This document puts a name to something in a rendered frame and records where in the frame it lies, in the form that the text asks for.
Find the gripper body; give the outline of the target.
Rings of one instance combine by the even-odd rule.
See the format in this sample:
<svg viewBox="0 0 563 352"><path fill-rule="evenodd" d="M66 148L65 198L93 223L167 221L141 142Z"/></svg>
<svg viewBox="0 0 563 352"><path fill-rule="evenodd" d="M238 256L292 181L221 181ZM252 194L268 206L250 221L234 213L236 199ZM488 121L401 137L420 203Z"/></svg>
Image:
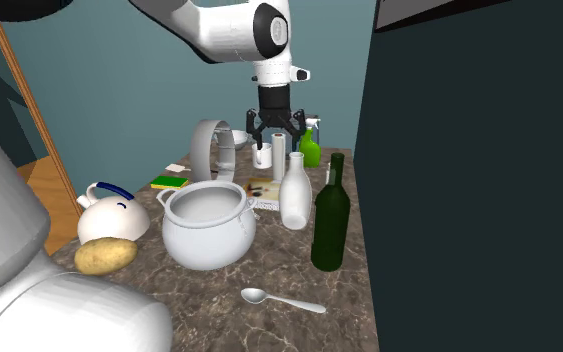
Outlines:
<svg viewBox="0 0 563 352"><path fill-rule="evenodd" d="M265 125L289 125L290 86L258 87L259 118Z"/></svg>

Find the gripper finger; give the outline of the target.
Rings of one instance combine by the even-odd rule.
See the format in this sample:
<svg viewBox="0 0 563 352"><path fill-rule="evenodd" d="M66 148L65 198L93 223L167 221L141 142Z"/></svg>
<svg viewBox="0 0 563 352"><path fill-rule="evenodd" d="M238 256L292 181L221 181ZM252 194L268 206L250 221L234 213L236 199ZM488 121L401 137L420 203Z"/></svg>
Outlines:
<svg viewBox="0 0 563 352"><path fill-rule="evenodd" d="M296 146L306 132L306 116L303 109L295 112L286 110L283 114L283 129L291 137L291 146Z"/></svg>
<svg viewBox="0 0 563 352"><path fill-rule="evenodd" d="M259 118L260 123L255 126L255 119ZM259 112L255 109L249 109L246 112L246 132L250 134L256 142L257 149L261 150L263 147L262 132L267 127L268 118L261 117Z"/></svg>

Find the green spray bottle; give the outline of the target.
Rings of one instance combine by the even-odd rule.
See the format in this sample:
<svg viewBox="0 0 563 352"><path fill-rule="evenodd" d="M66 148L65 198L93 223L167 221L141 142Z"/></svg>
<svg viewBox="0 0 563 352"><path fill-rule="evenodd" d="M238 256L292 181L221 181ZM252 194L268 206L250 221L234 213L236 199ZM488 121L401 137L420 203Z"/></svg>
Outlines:
<svg viewBox="0 0 563 352"><path fill-rule="evenodd" d="M306 131L299 144L299 151L304 156L304 166L306 168L316 168L319 166L321 158L321 147L318 139L314 138L314 129L318 129L319 118L307 118Z"/></svg>

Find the white mug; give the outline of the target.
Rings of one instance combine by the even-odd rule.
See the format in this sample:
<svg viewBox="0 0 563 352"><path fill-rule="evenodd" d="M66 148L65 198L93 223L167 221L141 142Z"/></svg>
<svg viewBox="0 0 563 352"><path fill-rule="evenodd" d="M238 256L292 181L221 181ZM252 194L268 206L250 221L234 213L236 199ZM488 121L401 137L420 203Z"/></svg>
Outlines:
<svg viewBox="0 0 563 352"><path fill-rule="evenodd" d="M263 143L258 147L257 143L252 145L252 165L257 169L268 169L272 166L272 145Z"/></svg>

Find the white paper towel roll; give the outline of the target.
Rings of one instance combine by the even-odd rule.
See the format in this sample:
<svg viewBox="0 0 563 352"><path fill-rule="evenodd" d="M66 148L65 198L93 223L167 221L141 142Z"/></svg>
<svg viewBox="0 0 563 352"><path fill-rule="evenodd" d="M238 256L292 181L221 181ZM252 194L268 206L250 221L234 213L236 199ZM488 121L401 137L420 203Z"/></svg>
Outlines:
<svg viewBox="0 0 563 352"><path fill-rule="evenodd" d="M272 134L273 182L280 184L285 175L286 136L284 133Z"/></svg>

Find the grey arch-shaped object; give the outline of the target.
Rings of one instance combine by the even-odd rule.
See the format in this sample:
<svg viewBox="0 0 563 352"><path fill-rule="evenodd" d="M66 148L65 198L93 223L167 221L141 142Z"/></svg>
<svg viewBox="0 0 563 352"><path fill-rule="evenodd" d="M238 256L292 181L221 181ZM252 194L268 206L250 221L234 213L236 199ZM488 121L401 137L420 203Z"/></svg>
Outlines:
<svg viewBox="0 0 563 352"><path fill-rule="evenodd" d="M218 180L233 181L235 174L235 142L230 125L223 120L204 119L198 122L190 144L189 161L193 182L212 180L211 141L215 135L218 140Z"/></svg>

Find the printed card with white border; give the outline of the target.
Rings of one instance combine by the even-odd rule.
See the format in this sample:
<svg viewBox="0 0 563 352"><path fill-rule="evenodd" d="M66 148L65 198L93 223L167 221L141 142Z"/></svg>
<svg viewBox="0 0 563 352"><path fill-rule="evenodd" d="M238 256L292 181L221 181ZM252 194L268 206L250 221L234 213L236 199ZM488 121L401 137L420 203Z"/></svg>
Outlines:
<svg viewBox="0 0 563 352"><path fill-rule="evenodd" d="M257 209L278 211L280 184L270 178L249 178L243 186L248 198L256 199Z"/></svg>

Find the white bottle vase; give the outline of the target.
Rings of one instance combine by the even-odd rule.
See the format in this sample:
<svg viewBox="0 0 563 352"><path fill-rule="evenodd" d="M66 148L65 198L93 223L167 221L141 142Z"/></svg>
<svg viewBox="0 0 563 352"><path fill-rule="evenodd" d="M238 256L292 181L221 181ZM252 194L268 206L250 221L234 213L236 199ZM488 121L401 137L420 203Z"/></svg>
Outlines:
<svg viewBox="0 0 563 352"><path fill-rule="evenodd" d="M310 217L312 188L304 170L304 154L292 152L289 157L289 168L279 191L280 215L286 228L301 230Z"/></svg>

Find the green and yellow sponge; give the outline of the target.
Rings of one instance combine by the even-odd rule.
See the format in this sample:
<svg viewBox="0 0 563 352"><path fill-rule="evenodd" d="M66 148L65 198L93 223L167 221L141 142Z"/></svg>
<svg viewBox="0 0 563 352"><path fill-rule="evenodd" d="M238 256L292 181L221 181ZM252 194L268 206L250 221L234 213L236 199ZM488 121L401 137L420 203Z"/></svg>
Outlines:
<svg viewBox="0 0 563 352"><path fill-rule="evenodd" d="M189 183L188 178L175 176L158 176L150 182L153 189L180 189Z"/></svg>

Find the dark green wine bottle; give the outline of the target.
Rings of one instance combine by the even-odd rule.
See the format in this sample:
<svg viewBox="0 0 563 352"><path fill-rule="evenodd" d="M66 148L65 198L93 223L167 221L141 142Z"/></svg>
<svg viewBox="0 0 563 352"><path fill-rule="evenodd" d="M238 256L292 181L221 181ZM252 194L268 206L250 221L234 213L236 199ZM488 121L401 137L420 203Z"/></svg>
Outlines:
<svg viewBox="0 0 563 352"><path fill-rule="evenodd" d="M351 208L342 185L344 159L345 156L339 152L331 155L328 182L315 201L311 261L324 272L339 269L343 261Z"/></svg>

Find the white cooking pot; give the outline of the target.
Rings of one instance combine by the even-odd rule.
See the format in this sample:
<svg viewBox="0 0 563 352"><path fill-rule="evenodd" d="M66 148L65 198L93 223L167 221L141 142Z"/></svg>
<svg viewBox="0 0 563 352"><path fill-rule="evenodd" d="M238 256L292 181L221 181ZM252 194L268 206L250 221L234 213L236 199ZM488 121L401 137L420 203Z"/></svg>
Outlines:
<svg viewBox="0 0 563 352"><path fill-rule="evenodd" d="M168 254L192 270L215 270L239 260L256 233L256 202L239 185L201 181L156 196L164 209L162 238Z"/></svg>

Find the silver spoon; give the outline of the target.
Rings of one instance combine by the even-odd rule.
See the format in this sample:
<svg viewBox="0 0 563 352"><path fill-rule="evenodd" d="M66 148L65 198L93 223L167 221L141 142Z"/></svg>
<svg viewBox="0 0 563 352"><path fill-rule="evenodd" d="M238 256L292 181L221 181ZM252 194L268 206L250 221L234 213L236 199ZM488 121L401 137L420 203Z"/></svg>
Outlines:
<svg viewBox="0 0 563 352"><path fill-rule="evenodd" d="M244 288L241 290L240 294L245 301L251 304L260 304L265 300L270 299L270 300L276 300L279 302L287 303L294 307L301 308L314 313L323 314L326 312L326 308L320 304L274 296L258 288Z"/></svg>

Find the dark tall cabinet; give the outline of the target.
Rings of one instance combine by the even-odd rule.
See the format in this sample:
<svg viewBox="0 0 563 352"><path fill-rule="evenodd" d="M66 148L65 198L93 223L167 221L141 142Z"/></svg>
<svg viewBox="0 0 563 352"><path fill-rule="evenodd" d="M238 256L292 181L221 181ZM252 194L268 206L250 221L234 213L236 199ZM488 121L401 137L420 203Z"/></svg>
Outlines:
<svg viewBox="0 0 563 352"><path fill-rule="evenodd" d="M563 0L375 33L355 158L382 352L563 352Z"/></svg>

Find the yellow potato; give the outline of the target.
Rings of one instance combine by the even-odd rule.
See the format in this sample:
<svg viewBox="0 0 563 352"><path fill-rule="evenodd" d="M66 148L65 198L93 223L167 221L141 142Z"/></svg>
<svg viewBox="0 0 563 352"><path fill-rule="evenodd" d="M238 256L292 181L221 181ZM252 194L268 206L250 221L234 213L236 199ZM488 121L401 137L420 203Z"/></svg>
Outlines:
<svg viewBox="0 0 563 352"><path fill-rule="evenodd" d="M137 252L134 241L104 237L83 244L75 252L74 264L82 274L103 276L131 264Z"/></svg>

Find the wooden furniture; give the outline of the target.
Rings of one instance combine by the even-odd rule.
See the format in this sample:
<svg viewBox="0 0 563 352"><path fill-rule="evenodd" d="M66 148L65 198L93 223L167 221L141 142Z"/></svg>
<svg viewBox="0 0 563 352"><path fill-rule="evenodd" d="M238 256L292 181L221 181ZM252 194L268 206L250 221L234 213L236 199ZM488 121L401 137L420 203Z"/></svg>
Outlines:
<svg viewBox="0 0 563 352"><path fill-rule="evenodd" d="M49 255L77 237L75 227L82 210L52 136L0 22L0 49L23 96L48 155L19 168L51 217L51 229L44 247Z"/></svg>

